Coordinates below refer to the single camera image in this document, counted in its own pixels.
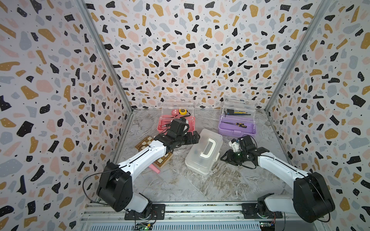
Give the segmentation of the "white toolbox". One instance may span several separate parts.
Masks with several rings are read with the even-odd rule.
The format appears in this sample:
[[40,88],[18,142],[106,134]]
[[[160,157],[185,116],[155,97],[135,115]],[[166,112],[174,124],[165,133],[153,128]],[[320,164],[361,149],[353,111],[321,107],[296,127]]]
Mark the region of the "white toolbox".
[[222,144],[222,135],[203,129],[199,142],[192,146],[185,159],[186,166],[197,174],[207,176],[220,156]]

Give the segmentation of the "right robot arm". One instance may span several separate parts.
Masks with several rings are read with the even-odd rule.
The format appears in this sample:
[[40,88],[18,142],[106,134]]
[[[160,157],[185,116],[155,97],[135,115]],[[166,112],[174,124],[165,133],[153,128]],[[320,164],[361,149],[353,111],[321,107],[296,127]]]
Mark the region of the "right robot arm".
[[293,213],[312,223],[322,221],[325,215],[329,216],[335,211],[328,186],[318,172],[306,172],[290,165],[268,149],[258,147],[255,139],[249,135],[232,139],[229,146],[230,149],[221,156],[221,161],[239,167],[251,162],[254,167],[268,170],[293,190],[291,197],[274,193],[259,197],[254,214],[260,218],[268,218],[276,212]]

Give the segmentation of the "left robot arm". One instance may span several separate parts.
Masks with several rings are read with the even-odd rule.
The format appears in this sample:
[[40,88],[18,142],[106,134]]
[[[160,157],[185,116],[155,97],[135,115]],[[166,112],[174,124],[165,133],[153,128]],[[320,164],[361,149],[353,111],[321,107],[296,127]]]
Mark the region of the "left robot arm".
[[157,159],[183,145],[197,144],[200,135],[187,132],[182,135],[162,134],[156,136],[150,145],[135,156],[119,164],[108,163],[100,177],[97,195],[116,212],[133,210],[148,216],[152,201],[142,194],[134,193],[134,180]]

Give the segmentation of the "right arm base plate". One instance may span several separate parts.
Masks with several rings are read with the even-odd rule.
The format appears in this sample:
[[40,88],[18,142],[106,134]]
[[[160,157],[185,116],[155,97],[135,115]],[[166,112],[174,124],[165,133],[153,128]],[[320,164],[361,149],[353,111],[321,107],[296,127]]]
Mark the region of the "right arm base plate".
[[268,210],[267,206],[263,202],[256,203],[243,203],[242,214],[245,219],[274,219],[283,218],[281,212],[272,212]]

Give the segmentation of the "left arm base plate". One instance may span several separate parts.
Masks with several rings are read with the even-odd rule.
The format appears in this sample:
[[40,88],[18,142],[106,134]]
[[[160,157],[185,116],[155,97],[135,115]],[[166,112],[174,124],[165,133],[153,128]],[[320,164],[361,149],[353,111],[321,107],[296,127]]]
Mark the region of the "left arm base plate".
[[124,220],[164,220],[166,211],[165,204],[149,204],[143,212],[137,212],[135,210],[129,210],[126,212]]

